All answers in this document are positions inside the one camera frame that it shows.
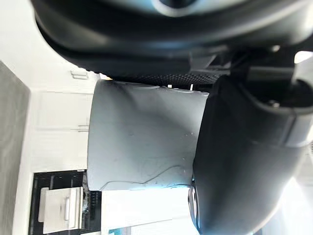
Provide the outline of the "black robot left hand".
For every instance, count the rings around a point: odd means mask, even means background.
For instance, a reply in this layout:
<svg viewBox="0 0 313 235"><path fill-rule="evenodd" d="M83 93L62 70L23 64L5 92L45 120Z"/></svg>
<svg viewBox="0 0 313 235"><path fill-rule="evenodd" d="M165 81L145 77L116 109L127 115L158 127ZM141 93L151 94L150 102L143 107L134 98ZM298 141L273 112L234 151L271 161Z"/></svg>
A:
<svg viewBox="0 0 313 235"><path fill-rule="evenodd" d="M44 40L94 90L90 190L189 187L202 235L275 214L313 140L310 0L34 0Z"/></svg>

